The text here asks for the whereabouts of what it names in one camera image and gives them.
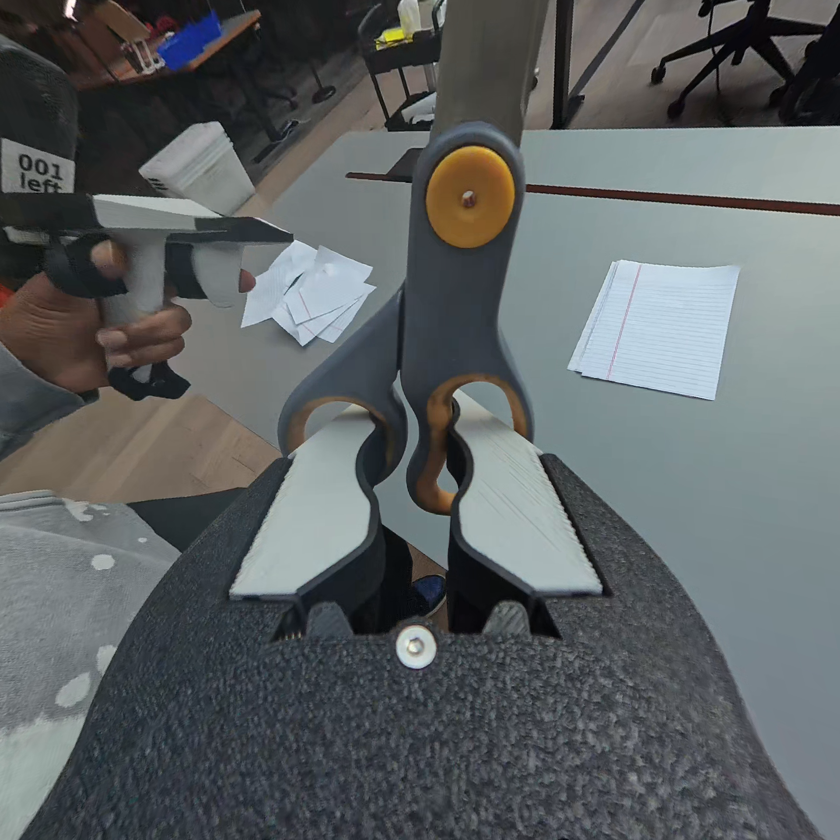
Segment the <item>grey orange scissors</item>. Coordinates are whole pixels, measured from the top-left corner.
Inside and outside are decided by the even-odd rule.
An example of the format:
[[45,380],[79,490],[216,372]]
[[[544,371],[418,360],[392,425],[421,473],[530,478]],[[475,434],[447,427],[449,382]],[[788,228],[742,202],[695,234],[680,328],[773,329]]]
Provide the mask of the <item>grey orange scissors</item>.
[[532,408],[499,310],[526,192],[520,144],[548,5],[447,3],[434,125],[412,175],[404,282],[289,395],[278,423],[283,455],[303,444],[317,407],[351,403],[384,427],[388,476],[407,442],[400,379],[417,420],[409,495],[447,516],[455,496],[438,479],[461,386],[500,388],[514,431],[533,440]]

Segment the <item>person's dark pants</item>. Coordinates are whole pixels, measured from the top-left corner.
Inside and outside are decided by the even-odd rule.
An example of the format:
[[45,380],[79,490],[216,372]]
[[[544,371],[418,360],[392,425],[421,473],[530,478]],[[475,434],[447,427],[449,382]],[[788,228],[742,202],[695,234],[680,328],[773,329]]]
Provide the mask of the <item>person's dark pants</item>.
[[130,508],[151,530],[183,552],[245,492],[233,488],[192,497],[131,502]]

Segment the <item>grey desk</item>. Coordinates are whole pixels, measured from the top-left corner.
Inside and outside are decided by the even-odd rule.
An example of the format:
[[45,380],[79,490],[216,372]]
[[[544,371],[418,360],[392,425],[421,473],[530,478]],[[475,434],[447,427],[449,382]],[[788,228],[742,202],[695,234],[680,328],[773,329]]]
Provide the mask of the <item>grey desk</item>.
[[[410,185],[387,172],[423,133],[346,133],[276,202],[239,212],[372,266],[336,344],[306,349],[244,303],[188,303],[174,367],[269,444],[294,386],[403,280]],[[532,131],[529,184],[838,206],[838,127]],[[536,443],[628,522],[687,590],[767,752],[838,838],[838,217],[528,194],[500,324]],[[614,260],[739,266],[713,402],[567,370]]]

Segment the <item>black utility cart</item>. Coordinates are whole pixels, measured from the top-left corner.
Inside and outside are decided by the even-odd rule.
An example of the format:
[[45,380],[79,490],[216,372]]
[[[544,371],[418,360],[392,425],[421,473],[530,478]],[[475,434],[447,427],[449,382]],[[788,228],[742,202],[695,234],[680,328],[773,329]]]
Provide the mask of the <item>black utility cart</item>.
[[[360,54],[382,110],[385,130],[430,130],[434,122],[437,84],[434,71],[441,52],[446,2],[433,2],[430,8],[430,27],[419,24],[417,30],[410,34],[400,23],[398,5],[399,2],[374,2],[364,14],[357,29]],[[405,74],[407,68],[423,69],[427,81],[426,90],[415,93],[409,90]],[[392,72],[399,76],[404,100],[390,111],[382,92],[380,77]]]

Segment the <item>black office chair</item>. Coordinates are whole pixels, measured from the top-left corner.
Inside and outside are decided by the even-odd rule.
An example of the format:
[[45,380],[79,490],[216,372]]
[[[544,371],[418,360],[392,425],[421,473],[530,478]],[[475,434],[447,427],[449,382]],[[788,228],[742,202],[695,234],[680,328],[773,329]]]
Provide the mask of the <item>black office chair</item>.
[[783,125],[839,125],[839,9],[806,51],[778,113]]
[[750,1],[749,9],[743,17],[733,24],[715,30],[712,27],[715,9],[724,4],[726,4],[725,1],[701,2],[698,15],[700,18],[707,19],[706,36],[663,56],[657,66],[651,70],[650,85],[655,87],[665,80],[667,68],[671,63],[705,52],[710,53],[706,65],[668,105],[666,117],[671,123],[681,118],[688,96],[699,87],[702,81],[710,76],[717,77],[725,60],[731,60],[734,67],[739,66],[749,50],[761,58],[782,79],[782,85],[773,89],[768,99],[769,108],[779,107],[784,96],[791,89],[795,73],[775,40],[788,37],[821,37],[827,30],[825,24],[773,16],[770,13],[771,1]]

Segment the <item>white trash bin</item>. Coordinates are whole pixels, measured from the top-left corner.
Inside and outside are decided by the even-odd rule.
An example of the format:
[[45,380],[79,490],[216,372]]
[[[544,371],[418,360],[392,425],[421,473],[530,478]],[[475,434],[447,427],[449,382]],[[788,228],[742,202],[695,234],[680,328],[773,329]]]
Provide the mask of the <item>white trash bin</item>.
[[256,189],[220,122],[195,123],[140,167],[163,196],[185,198],[233,215]]

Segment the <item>stack of lined paper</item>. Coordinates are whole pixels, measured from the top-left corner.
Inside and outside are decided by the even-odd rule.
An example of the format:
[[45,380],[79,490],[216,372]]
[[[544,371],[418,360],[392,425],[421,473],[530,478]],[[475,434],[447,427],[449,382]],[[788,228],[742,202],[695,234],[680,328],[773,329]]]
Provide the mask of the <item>stack of lined paper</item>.
[[739,275],[738,266],[612,262],[568,370],[714,401]]

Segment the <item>person's left hand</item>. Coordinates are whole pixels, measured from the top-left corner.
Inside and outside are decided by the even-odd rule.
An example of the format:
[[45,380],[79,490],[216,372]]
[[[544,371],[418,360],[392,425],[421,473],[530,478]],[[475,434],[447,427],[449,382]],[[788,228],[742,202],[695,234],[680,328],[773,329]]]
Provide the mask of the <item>person's left hand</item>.
[[45,273],[4,305],[1,342],[41,380],[81,394],[108,385],[111,368],[167,362],[182,352],[190,313],[170,298],[135,323],[105,327],[96,301],[67,295]]

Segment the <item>person's blue shoe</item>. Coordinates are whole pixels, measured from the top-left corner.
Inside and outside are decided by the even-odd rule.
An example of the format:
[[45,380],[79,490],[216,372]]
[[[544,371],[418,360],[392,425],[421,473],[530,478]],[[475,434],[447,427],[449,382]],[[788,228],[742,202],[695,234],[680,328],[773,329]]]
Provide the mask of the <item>person's blue shoe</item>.
[[447,584],[443,575],[428,574],[417,578],[407,590],[406,617],[434,616],[445,602],[446,594]]

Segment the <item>blue plastic tray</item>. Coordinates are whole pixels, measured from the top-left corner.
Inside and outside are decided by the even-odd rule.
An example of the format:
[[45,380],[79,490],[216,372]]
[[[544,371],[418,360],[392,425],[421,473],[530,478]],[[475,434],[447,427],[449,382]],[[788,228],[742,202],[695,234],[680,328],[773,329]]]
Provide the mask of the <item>blue plastic tray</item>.
[[187,24],[176,34],[165,38],[157,47],[157,56],[169,70],[182,70],[222,34],[221,20],[216,10],[212,9],[196,23]]

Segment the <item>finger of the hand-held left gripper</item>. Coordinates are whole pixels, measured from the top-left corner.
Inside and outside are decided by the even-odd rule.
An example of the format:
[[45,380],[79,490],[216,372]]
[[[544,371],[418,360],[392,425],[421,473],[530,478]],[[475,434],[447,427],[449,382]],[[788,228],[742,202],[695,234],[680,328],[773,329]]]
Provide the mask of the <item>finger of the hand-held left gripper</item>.
[[94,194],[98,223],[109,231],[223,233],[225,217],[191,199],[168,196]]
[[294,235],[256,217],[196,217],[167,219],[167,241],[183,245],[287,245]]

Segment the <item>person's left forearm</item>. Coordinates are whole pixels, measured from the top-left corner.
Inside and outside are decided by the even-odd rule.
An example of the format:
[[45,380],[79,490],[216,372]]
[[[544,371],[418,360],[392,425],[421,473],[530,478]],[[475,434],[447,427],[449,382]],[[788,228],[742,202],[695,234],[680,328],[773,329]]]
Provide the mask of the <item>person's left forearm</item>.
[[41,429],[99,399],[99,391],[76,394],[44,381],[1,349],[1,459],[24,447]]

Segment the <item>black metal stand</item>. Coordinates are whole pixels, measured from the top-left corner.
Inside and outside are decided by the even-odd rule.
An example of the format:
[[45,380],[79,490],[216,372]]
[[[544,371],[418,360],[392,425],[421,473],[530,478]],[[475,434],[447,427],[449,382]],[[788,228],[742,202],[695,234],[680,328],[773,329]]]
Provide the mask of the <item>black metal stand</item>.
[[556,1],[554,11],[553,99],[551,130],[562,130],[570,123],[585,100],[570,88],[574,1]]

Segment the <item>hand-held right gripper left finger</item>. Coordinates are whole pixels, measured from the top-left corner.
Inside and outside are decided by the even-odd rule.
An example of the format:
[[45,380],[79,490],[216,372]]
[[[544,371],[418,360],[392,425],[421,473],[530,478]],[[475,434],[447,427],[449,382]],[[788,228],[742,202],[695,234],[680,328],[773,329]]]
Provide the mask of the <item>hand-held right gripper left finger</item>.
[[227,596],[287,602],[305,623],[333,603],[351,622],[375,623],[385,577],[385,539],[371,473],[384,464],[384,435],[349,406],[298,447]]

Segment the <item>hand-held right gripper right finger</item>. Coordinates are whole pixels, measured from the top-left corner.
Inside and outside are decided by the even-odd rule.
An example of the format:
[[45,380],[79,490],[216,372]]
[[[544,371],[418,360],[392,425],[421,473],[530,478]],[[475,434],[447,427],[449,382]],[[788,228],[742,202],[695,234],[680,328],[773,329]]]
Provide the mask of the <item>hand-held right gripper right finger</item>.
[[479,634],[500,603],[515,602],[531,634],[557,634],[550,602],[603,598],[602,576],[541,450],[462,391],[453,409],[449,629]]

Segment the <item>person's grey hooded sweatshirt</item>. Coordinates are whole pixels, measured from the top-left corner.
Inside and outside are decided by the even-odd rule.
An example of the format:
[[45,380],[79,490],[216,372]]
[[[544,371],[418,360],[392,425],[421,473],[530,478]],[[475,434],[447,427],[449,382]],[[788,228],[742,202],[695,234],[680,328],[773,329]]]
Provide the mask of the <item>person's grey hooded sweatshirt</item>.
[[179,557],[121,504],[1,499],[1,837],[66,764],[117,646]]

